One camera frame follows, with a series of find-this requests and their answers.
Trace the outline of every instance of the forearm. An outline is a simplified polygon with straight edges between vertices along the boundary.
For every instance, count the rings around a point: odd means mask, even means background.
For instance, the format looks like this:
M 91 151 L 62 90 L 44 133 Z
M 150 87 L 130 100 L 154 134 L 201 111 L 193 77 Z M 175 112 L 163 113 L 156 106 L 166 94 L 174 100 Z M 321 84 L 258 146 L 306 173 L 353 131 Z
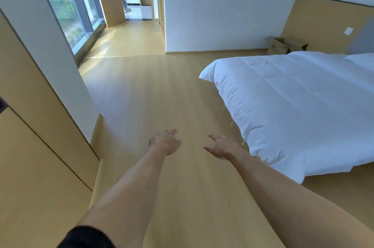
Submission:
M 78 225 L 102 230 L 118 248 L 142 247 L 165 156 L 163 147 L 148 148 L 145 155 L 92 206 Z
M 228 159 L 286 247 L 373 247 L 374 233 L 338 206 L 247 151 Z

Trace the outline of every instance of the bed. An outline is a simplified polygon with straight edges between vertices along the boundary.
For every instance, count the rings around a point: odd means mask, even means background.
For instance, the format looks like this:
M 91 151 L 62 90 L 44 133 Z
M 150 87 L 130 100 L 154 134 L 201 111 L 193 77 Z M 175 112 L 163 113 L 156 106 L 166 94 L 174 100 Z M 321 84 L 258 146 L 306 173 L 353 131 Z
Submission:
M 218 59 L 214 82 L 251 155 L 298 183 L 374 161 L 374 54 Z

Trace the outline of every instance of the laminate floor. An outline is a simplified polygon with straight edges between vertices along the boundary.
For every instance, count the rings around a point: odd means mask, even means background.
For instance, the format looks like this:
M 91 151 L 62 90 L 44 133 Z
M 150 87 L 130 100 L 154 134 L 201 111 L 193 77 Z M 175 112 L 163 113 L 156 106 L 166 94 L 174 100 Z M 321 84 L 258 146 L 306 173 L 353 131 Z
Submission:
M 204 52 L 94 58 L 80 68 L 104 117 L 93 144 L 101 158 L 92 201 L 145 152 L 155 133 L 177 128 L 183 143 L 162 168 L 144 247 L 284 247 L 234 167 L 203 150 L 207 134 L 242 142 L 214 84 L 210 62 L 263 52 Z M 307 177 L 305 186 L 374 229 L 374 166 Z
M 165 54 L 160 25 L 155 21 L 125 21 L 106 28 L 86 58 Z

